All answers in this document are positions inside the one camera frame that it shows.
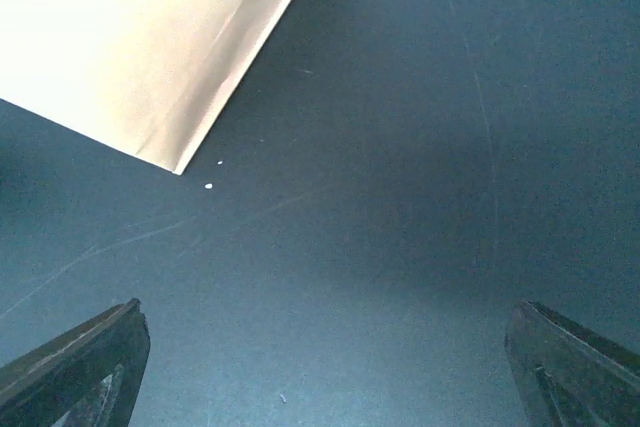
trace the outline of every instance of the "dark blue surface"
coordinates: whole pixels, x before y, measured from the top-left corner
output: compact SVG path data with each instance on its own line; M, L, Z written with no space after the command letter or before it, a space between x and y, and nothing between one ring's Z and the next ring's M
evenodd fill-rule
M640 351L638 2L295 0L182 177L2 104L0 364L135 296L134 426L524 425L516 300Z

